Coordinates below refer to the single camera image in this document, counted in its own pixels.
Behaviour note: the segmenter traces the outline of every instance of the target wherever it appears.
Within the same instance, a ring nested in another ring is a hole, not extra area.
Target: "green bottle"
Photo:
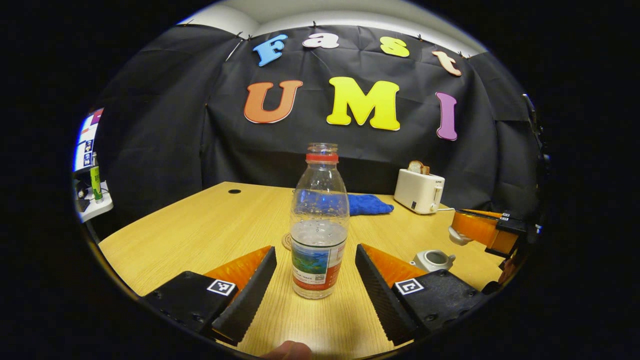
[[[100,187],[100,168],[98,167],[98,159],[95,157],[95,151],[93,152],[93,164],[91,166],[90,175],[93,197],[96,204],[100,204],[103,201],[103,198],[102,188]]]

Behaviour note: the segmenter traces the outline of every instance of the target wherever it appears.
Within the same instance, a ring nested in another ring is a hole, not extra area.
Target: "blue towel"
[[[351,195],[349,194],[349,214],[373,215],[386,214],[393,211],[394,206],[385,204],[375,195]]]

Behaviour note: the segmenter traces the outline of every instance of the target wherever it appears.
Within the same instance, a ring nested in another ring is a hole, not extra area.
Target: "white mug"
[[[453,266],[456,256],[451,254],[447,256],[440,250],[425,250],[417,253],[411,265],[415,265],[426,272],[434,272],[436,270],[448,270]]]

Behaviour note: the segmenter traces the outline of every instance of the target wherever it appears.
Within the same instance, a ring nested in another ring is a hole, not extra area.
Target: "plastic water bottle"
[[[337,151],[332,143],[309,144],[291,205],[293,289],[307,299],[331,294],[346,244],[349,199]]]

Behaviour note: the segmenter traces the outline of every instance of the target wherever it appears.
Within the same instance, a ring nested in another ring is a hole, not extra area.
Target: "water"
[[[306,270],[301,274],[310,276],[320,276],[326,274],[327,278],[324,278],[324,285],[317,285],[316,287],[323,288],[321,290],[308,290],[293,283],[293,290],[300,296],[307,299],[321,299],[328,296],[333,292],[335,281],[339,274],[339,267],[342,262],[342,253],[344,252],[344,243],[347,238],[347,229],[342,225],[331,222],[329,220],[307,220],[294,224],[291,228],[292,237],[292,253],[294,247],[300,251],[305,252],[306,256],[313,258],[321,258],[323,254],[330,252],[330,256],[324,260],[324,271],[313,272],[312,270]]]

